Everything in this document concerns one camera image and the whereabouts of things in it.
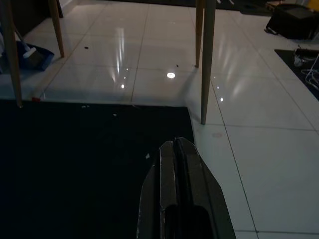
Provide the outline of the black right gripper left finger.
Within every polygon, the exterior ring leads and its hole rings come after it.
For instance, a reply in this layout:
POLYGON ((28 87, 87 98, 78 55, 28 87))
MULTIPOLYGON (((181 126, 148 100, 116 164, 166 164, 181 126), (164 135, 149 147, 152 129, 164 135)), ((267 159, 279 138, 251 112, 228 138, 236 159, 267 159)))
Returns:
POLYGON ((175 239, 177 192, 173 142, 157 151, 141 189, 136 239, 175 239))

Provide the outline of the black floor mat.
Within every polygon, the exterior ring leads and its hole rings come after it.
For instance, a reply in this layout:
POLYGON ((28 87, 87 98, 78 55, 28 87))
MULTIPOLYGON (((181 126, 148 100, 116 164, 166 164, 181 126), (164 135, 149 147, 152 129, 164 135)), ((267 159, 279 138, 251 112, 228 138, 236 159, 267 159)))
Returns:
POLYGON ((319 59, 316 61, 319 51, 275 49, 274 52, 319 102, 319 59))
POLYGON ((142 185, 166 141, 181 239, 178 137, 194 144, 186 107, 0 100, 0 239, 136 239, 142 185))

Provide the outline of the blue dustpan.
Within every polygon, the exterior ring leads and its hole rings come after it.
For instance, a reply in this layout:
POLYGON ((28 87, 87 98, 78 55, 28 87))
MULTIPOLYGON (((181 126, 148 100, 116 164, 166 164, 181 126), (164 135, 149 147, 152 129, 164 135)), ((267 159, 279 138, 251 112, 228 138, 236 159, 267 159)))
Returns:
POLYGON ((19 67, 24 70, 44 71, 50 65, 54 53, 32 44, 27 44, 27 46, 30 49, 35 48, 35 52, 30 57, 24 58, 25 48, 20 41, 16 41, 19 67))

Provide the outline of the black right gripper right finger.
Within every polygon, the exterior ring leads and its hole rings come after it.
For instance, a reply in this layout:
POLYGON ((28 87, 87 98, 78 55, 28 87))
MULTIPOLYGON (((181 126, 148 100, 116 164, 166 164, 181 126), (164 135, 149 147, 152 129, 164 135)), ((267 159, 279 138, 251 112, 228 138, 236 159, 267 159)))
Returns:
POLYGON ((193 143, 175 139, 180 238, 236 239, 222 189, 193 143))

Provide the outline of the blue handled broom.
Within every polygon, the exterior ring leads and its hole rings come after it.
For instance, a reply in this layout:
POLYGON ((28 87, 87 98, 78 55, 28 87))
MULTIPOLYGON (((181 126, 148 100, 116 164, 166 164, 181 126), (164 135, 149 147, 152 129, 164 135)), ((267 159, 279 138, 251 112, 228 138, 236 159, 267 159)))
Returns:
POLYGON ((25 53, 23 54, 24 59, 29 58, 32 54, 34 54, 36 52, 36 48, 32 47, 30 48, 24 41, 22 35, 20 34, 20 32, 18 31, 17 27, 14 25, 14 31, 16 33, 16 35, 19 38, 19 41, 21 42, 22 46, 25 49, 25 53))

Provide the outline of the black duffel bag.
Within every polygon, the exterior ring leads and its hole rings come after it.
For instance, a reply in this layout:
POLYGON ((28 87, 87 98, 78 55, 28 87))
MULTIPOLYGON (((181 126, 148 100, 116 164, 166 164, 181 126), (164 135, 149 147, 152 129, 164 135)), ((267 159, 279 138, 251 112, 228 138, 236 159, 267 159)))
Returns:
POLYGON ((298 4, 279 4, 264 31, 292 40, 312 40, 319 29, 319 11, 298 4))

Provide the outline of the wooden table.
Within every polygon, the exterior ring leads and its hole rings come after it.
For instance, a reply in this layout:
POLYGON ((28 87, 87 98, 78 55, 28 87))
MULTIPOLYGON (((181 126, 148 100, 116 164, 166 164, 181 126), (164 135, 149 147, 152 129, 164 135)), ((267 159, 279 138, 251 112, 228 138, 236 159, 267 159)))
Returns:
MULTIPOLYGON (((195 67, 202 64, 200 123, 206 124, 212 68, 216 0, 196 0, 195 67)), ((10 0, 0 0, 0 23, 16 105, 22 108, 20 72, 10 0)))

